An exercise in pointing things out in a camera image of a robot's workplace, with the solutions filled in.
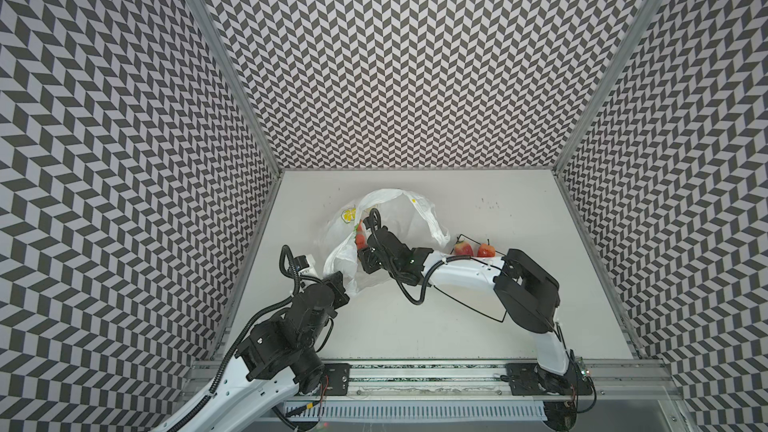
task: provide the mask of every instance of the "plastic bag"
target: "plastic bag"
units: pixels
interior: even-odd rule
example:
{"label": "plastic bag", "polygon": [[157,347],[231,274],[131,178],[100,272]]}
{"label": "plastic bag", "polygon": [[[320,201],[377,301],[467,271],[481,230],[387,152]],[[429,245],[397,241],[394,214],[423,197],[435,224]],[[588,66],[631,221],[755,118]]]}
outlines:
{"label": "plastic bag", "polygon": [[341,271],[349,296],[389,280],[389,274],[383,269],[373,274],[364,273],[357,260],[356,229],[373,207],[379,209],[382,225],[409,247],[443,250],[450,240],[448,231],[437,222],[435,204],[421,194],[399,188],[381,188],[359,201],[348,203],[328,222],[320,236],[318,249],[320,256],[326,257],[322,276]]}

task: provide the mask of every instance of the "yellow label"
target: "yellow label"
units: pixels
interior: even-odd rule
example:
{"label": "yellow label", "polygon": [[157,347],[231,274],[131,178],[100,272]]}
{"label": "yellow label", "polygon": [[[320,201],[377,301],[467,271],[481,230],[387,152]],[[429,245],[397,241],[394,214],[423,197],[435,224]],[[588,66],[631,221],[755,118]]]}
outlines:
{"label": "yellow label", "polygon": [[356,209],[354,207],[348,208],[344,212],[341,213],[341,219],[349,224],[351,221],[355,220],[355,212]]}

